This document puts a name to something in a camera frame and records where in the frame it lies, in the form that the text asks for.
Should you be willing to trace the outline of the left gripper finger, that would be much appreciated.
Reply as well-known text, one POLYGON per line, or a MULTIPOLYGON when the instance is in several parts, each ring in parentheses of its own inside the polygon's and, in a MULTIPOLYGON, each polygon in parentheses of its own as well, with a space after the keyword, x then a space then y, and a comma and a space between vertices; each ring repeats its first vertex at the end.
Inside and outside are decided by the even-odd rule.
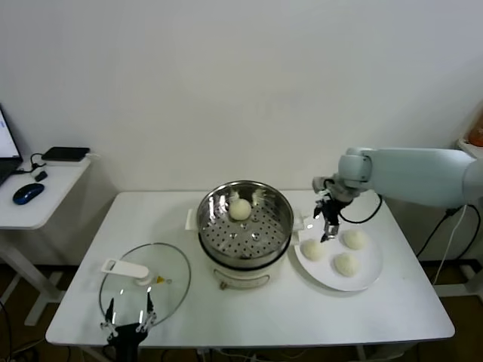
POLYGON ((154 305, 151 298, 151 293, 146 294, 146 318, 139 324, 136 331, 138 333, 148 333, 155 323, 157 314, 154 312, 154 305))
POLYGON ((100 324, 100 328, 108 333, 109 338, 115 337, 115 326, 113 324, 113 315, 114 315, 114 299, 111 298, 109 302, 109 307, 105 313, 104 322, 100 324))

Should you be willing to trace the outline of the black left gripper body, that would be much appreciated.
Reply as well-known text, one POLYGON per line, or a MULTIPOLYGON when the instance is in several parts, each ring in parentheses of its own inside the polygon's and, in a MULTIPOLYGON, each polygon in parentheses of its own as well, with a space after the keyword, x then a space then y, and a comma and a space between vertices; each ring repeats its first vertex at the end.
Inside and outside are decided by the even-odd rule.
POLYGON ((146 329, 142 324, 125 324, 117 326, 107 338, 109 345, 139 345, 146 339, 146 329))

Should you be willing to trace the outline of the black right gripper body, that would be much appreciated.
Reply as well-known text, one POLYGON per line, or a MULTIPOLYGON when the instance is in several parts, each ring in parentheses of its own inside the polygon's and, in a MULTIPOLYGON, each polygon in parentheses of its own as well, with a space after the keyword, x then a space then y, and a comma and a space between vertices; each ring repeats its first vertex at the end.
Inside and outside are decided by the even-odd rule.
POLYGON ((328 225, 339 225, 339 214, 342 203, 337 199, 324 198, 321 200, 321 212, 328 225))

